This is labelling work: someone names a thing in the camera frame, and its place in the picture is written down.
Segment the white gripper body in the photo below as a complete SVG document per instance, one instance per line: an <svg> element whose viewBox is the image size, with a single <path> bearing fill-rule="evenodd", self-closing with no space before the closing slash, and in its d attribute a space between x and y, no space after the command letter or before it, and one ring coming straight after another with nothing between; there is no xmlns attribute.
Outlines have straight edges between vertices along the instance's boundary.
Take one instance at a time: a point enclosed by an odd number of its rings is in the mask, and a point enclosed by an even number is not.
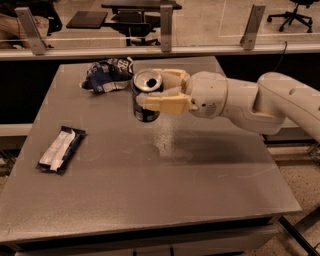
<svg viewBox="0 0 320 256"><path fill-rule="evenodd" d="M185 93L191 97L189 111L196 117L218 117L226 103L227 79L220 73L201 71L187 81Z"/></svg>

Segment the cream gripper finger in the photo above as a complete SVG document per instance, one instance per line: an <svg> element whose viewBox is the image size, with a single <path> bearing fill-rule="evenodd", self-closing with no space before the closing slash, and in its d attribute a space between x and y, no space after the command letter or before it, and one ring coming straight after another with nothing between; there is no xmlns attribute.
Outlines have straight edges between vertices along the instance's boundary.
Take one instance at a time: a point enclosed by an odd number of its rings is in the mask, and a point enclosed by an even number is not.
<svg viewBox="0 0 320 256"><path fill-rule="evenodd" d="M182 69L155 69L162 76L165 88L184 87L190 75Z"/></svg>
<svg viewBox="0 0 320 256"><path fill-rule="evenodd" d="M188 112L192 105L191 97L184 94L181 87L163 92L140 93L136 101L143 109L174 115Z"/></svg>

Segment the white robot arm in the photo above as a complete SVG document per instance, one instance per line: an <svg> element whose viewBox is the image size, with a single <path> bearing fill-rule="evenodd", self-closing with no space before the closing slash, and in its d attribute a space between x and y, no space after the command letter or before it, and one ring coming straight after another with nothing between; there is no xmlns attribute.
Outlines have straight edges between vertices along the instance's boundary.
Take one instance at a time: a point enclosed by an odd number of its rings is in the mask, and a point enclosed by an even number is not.
<svg viewBox="0 0 320 256"><path fill-rule="evenodd" d="M249 82L201 71L142 69L133 77L137 104L144 110L198 118L224 117L239 128L276 134L286 119L320 141L319 92L277 72Z"/></svg>

